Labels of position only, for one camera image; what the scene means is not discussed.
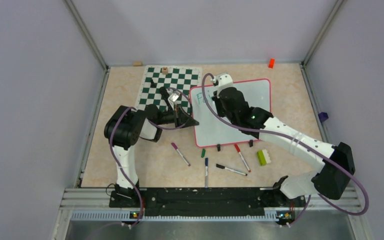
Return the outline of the pink framed whiteboard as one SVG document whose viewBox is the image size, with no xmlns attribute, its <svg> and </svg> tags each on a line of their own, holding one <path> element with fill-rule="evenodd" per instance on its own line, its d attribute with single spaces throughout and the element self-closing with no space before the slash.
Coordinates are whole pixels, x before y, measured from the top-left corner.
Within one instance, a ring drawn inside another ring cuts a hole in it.
<svg viewBox="0 0 384 240">
<path fill-rule="evenodd" d="M 235 82 L 233 90 L 216 98 L 217 86 L 190 90 L 195 143 L 200 148 L 244 143 L 258 139 L 258 132 L 271 116 L 271 82 L 267 78 Z"/>
</svg>

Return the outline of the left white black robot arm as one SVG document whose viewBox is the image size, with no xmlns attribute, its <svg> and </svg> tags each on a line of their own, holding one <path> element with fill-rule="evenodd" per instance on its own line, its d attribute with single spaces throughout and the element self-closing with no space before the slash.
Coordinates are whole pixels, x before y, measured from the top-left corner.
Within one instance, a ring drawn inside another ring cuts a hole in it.
<svg viewBox="0 0 384 240">
<path fill-rule="evenodd" d="M 104 127 L 110 151 L 116 162 L 117 180 L 113 193 L 129 207 L 140 202 L 139 178 L 135 167 L 135 144 L 139 139 L 158 142 L 163 125 L 174 124 L 173 130 L 198 126 L 200 123 L 188 114 L 180 104 L 162 111 L 155 104 L 144 110 L 119 106 Z"/>
</svg>

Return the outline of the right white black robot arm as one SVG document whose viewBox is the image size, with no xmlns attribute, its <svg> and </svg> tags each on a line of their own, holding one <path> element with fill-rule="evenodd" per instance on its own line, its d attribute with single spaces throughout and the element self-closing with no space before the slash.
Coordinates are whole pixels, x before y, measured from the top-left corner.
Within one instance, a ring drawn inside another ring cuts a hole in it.
<svg viewBox="0 0 384 240">
<path fill-rule="evenodd" d="M 217 117 L 245 135 L 275 144 L 311 166 L 307 173 L 284 176 L 274 184 L 273 200 L 287 206 L 293 199 L 321 194 L 339 200 L 355 173 L 351 147 L 322 142 L 281 122 L 271 112 L 251 107 L 241 91 L 227 87 L 213 92 Z"/>
</svg>

